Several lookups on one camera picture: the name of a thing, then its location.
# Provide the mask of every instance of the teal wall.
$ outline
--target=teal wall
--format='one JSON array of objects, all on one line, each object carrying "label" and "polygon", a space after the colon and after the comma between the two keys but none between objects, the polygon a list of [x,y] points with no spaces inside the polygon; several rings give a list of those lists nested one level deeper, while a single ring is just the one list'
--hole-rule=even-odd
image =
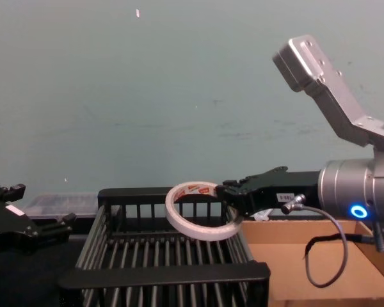
[{"label": "teal wall", "polygon": [[370,157],[275,68],[303,34],[384,120],[384,1],[0,0],[0,183],[27,204]]}]

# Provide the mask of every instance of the brown cardboard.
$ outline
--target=brown cardboard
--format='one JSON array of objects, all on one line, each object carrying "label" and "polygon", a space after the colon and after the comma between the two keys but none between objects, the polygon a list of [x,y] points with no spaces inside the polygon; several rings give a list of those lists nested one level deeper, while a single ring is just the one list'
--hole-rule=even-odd
[{"label": "brown cardboard", "polygon": [[[360,223],[342,222],[347,233],[369,233]],[[349,261],[330,287],[310,284],[305,271],[305,244],[317,235],[336,232],[329,221],[244,222],[243,233],[256,261],[271,269],[270,306],[384,306],[384,254],[375,247],[348,243]],[[328,281],[342,261],[340,241],[316,244],[310,270],[317,282]]]}]

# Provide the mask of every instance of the black plastic crate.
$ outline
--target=black plastic crate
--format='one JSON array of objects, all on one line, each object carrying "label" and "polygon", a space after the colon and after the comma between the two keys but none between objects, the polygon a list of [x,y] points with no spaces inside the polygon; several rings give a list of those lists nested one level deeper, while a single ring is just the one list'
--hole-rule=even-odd
[{"label": "black plastic crate", "polygon": [[[270,271],[253,260],[241,233],[216,242],[183,236],[164,216],[169,190],[100,191],[76,268],[59,280],[61,306],[268,305]],[[211,196],[187,195],[178,206],[207,226],[232,218]]]}]

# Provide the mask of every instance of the white tape roll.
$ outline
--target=white tape roll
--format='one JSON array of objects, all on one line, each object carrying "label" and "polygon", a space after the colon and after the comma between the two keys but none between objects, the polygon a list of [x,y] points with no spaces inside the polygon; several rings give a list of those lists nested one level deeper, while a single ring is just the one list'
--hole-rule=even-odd
[{"label": "white tape roll", "polygon": [[235,235],[243,221],[241,216],[237,216],[233,221],[220,227],[205,227],[184,219],[175,208],[175,202],[184,195],[207,194],[216,197],[216,186],[217,184],[210,182],[186,182],[173,187],[165,199],[165,212],[169,223],[180,233],[198,240],[225,240]]}]

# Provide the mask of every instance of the blue led ring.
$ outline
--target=blue led ring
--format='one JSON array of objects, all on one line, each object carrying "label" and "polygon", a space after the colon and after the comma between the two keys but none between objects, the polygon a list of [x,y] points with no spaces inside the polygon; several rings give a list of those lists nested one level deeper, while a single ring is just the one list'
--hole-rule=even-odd
[{"label": "blue led ring", "polygon": [[361,205],[353,205],[351,207],[351,214],[359,219],[363,219],[368,216],[367,210]]}]

